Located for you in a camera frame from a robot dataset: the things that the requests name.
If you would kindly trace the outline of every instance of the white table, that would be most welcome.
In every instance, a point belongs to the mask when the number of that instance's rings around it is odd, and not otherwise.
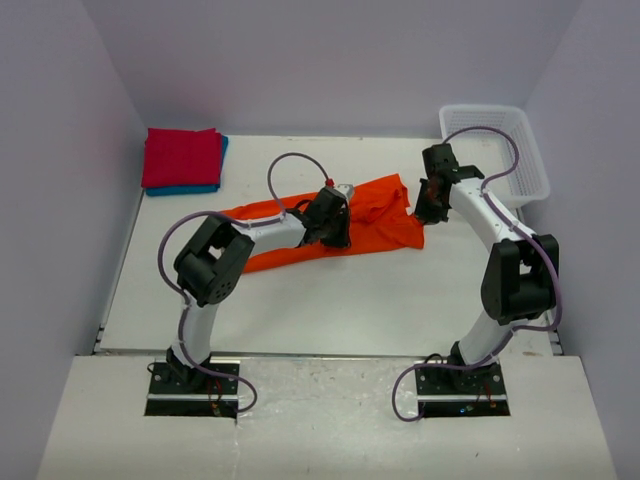
[[[144,197],[100,348],[159,352],[171,343],[180,301],[156,268],[160,238],[176,220],[203,209],[221,210],[270,198],[265,176],[287,151],[314,156],[338,183],[359,184],[399,173],[415,202],[425,176],[421,151],[433,140],[232,136],[218,193]],[[491,139],[456,141],[461,163],[485,174],[503,169]],[[322,177],[309,162],[289,158],[275,170],[281,196],[317,191]],[[499,194],[508,188],[497,184]],[[220,307],[214,352],[315,355],[426,355],[448,352],[476,320],[488,254],[455,212],[426,229],[424,250],[321,259],[243,276]],[[179,230],[166,264],[199,225]],[[327,311],[325,305],[333,308]],[[506,354],[551,355],[543,334],[521,333]]]
[[[616,478],[575,357],[504,358],[510,417],[415,424],[389,405],[408,359],[248,359],[260,397],[237,426],[144,417],[149,361],[74,360],[38,480]],[[415,412],[412,378],[399,398]]]

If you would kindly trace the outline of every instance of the white basket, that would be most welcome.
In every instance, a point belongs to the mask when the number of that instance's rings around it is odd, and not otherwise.
[[[520,150],[520,164],[516,171],[507,177],[510,194],[495,192],[501,202],[508,208],[518,208],[532,200],[543,200],[549,196],[549,180],[540,151],[529,120],[522,110],[501,105],[446,105],[440,109],[440,130],[443,139],[462,128],[472,126],[499,128],[514,139]],[[460,134],[460,137],[464,138],[487,136],[500,142],[504,168],[513,165],[512,149],[504,138],[486,131]]]

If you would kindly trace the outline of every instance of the white floor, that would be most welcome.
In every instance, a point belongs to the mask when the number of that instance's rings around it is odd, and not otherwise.
[[[39,480],[616,478],[575,357],[504,358],[510,417],[416,424],[389,403],[408,359],[245,360],[260,397],[237,425],[144,417],[149,361],[74,360]],[[412,378],[399,398],[415,412]]]
[[[144,197],[100,348],[107,352],[165,350],[179,314],[179,298],[160,280],[160,238],[182,216],[268,199],[265,175],[271,160],[287,151],[310,154],[338,183],[363,183],[399,173],[417,197],[425,177],[421,152],[432,140],[401,138],[308,138],[232,136],[215,194]],[[501,171],[490,139],[454,144],[460,163],[485,174]],[[290,158],[274,172],[282,196],[322,187],[308,162]],[[509,186],[498,182],[499,195]],[[177,232],[166,264],[198,221]],[[424,250],[321,259],[244,276],[220,307],[214,352],[317,355],[426,355],[448,352],[476,320],[488,254],[456,213],[448,224],[426,229]],[[546,335],[522,333],[509,351],[550,355]]]

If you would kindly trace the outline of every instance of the orange cloth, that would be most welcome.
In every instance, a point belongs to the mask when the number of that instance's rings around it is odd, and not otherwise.
[[[312,200],[314,193],[283,198],[287,208],[301,200]],[[423,227],[415,217],[407,215],[409,199],[407,189],[398,174],[382,177],[355,187],[349,208],[351,247],[345,249],[325,247],[321,243],[300,248],[283,248],[256,255],[249,259],[244,273],[267,270],[292,263],[321,257],[359,255],[387,252],[399,248],[423,248]],[[268,217],[278,213],[274,200],[236,207],[224,213],[239,220]]]

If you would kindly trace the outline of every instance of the wall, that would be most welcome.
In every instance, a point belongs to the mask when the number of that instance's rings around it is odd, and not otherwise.
[[[0,478],[34,478],[139,198],[143,125],[83,6],[0,2]]]
[[[83,0],[149,126],[439,134],[524,105],[580,0]]]
[[[637,0],[585,0],[526,107],[552,191],[527,218],[560,241],[562,340],[621,480],[640,476],[639,22]]]

